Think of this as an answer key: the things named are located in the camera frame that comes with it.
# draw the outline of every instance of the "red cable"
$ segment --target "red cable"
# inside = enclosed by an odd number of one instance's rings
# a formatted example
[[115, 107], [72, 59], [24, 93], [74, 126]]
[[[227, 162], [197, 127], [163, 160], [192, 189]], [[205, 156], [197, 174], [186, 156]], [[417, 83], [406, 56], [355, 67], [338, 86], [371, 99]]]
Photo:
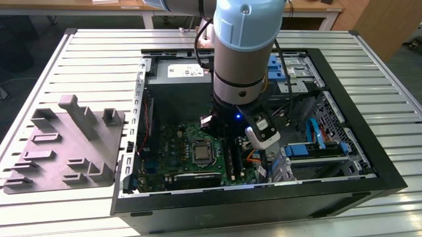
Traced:
[[144, 145], [146, 145], [146, 141], [147, 141], [147, 138], [148, 138], [148, 131], [150, 131], [150, 125], [148, 125], [148, 107], [147, 107], [147, 102], [144, 102], [144, 106], [146, 106], [146, 125], [147, 125], [147, 130], [146, 130], [146, 137], [144, 137], [144, 141], [143, 141], [143, 144], [138, 150], [139, 154], [140, 154], [140, 151], [143, 150], [144, 148]]

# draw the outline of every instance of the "white sticker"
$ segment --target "white sticker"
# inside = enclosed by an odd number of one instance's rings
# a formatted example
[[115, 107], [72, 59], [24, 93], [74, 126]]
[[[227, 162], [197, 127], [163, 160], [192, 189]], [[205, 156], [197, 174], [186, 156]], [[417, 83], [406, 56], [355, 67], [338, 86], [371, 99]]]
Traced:
[[138, 6], [122, 6], [122, 9], [140, 9]]
[[266, 170], [262, 166], [258, 168], [258, 173], [262, 174], [263, 177], [266, 177]]
[[170, 78], [203, 77], [205, 69], [199, 64], [171, 64], [167, 68]]
[[257, 127], [258, 129], [262, 131], [265, 130], [267, 127], [269, 127], [269, 123], [266, 122], [266, 119], [261, 120], [258, 123], [257, 123]]

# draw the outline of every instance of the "wooden table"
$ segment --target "wooden table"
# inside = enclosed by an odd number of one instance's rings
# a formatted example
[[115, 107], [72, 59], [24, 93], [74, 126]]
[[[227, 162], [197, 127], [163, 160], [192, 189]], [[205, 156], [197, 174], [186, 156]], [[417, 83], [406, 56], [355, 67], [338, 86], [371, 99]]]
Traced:
[[[319, 0], [293, 0], [294, 17], [323, 18], [319, 30], [330, 30], [338, 13], [345, 10], [338, 1], [331, 5]], [[283, 16], [289, 17], [290, 5]], [[154, 29], [154, 16], [186, 15], [166, 12], [147, 6], [142, 0], [120, 0], [120, 3], [94, 5], [91, 0], [0, 0], [0, 15], [138, 15], [146, 29]]]

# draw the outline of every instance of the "black rubber edge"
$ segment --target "black rubber edge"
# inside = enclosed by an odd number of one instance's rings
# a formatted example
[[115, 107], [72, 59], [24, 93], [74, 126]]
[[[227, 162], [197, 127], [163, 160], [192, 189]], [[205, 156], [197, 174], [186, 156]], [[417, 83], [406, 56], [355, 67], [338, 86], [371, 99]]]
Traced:
[[359, 31], [355, 30], [349, 31], [349, 34], [351, 34], [353, 36], [361, 36]]
[[253, 83], [238, 84], [238, 83], [233, 83], [233, 82], [225, 80], [225, 79], [218, 75], [217, 71], [214, 71], [214, 74], [215, 74], [215, 76], [218, 77], [218, 79], [221, 79], [221, 81], [222, 81], [223, 83], [226, 83], [227, 85], [230, 85], [230, 86], [233, 86], [233, 87], [239, 87], [239, 88], [251, 87], [251, 86], [257, 85], [259, 82], [262, 82], [263, 79], [265, 79], [265, 77], [263, 77], [263, 78], [261, 78], [258, 81], [255, 81], [255, 82], [253, 82]]
[[64, 31], [66, 35], [74, 35], [78, 32], [78, 28], [67, 28]]

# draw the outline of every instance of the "black cable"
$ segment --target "black cable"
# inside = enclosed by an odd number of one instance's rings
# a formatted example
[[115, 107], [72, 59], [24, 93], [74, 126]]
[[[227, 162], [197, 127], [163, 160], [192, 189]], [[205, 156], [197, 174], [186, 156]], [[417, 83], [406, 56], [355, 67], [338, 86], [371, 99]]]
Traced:
[[291, 0], [287, 0], [289, 1], [289, 4], [290, 4], [290, 13], [289, 13], [289, 17], [293, 17], [293, 14], [294, 14], [294, 7], [293, 7], [293, 3], [291, 3]]
[[206, 28], [209, 27], [209, 25], [211, 24], [213, 22], [213, 19], [209, 19], [207, 23], [205, 24], [205, 26], [202, 27], [202, 29], [199, 30], [198, 34], [197, 34], [197, 37], [195, 37], [195, 42], [194, 42], [194, 52], [195, 52], [195, 58], [197, 58], [197, 62], [199, 64], [199, 66], [203, 68], [203, 69], [210, 69], [210, 66], [207, 63], [203, 63], [199, 59], [199, 53], [198, 53], [198, 41], [199, 41], [199, 37], [201, 35], [203, 34]]
[[274, 40], [274, 44], [278, 50], [278, 57], [282, 61], [282, 68], [283, 68], [283, 73], [285, 73], [285, 77], [286, 77], [286, 81], [287, 81], [287, 88], [289, 88], [289, 100], [290, 100], [290, 110], [289, 110], [289, 119], [290, 119], [290, 115], [291, 115], [291, 111], [293, 111], [293, 90], [291, 90], [291, 83], [290, 83], [290, 75], [287, 72], [287, 68], [286, 68], [286, 62], [285, 62], [285, 57], [283, 57], [283, 52], [282, 49], [279, 47], [279, 44], [277, 42], [277, 39]]

